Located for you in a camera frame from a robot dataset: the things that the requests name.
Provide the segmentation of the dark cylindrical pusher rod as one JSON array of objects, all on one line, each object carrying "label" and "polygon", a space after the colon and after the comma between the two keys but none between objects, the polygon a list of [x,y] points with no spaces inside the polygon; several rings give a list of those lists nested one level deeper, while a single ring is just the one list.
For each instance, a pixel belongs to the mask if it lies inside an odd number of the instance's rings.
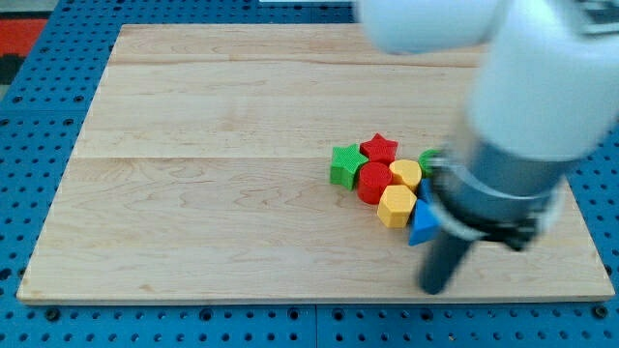
[{"label": "dark cylindrical pusher rod", "polygon": [[474,241],[462,239],[441,229],[419,272],[420,287],[430,295],[441,293],[473,245]]}]

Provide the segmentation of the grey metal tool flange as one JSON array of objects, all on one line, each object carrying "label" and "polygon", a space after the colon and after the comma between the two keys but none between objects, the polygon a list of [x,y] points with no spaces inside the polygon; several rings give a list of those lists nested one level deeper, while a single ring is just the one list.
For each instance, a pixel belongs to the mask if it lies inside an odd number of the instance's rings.
[{"label": "grey metal tool flange", "polygon": [[571,165],[511,153],[464,127],[430,161],[430,208],[453,237],[520,251],[560,218]]}]

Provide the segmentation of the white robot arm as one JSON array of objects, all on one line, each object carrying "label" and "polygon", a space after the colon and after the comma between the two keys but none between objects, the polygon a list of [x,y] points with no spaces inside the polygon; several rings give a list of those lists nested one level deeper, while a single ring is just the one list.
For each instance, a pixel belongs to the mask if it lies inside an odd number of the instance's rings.
[{"label": "white robot arm", "polygon": [[429,161],[439,233],[419,273],[441,292],[478,241],[523,250],[557,219],[562,180],[618,114],[618,6],[579,1],[360,1],[389,54],[487,44],[454,133]]}]

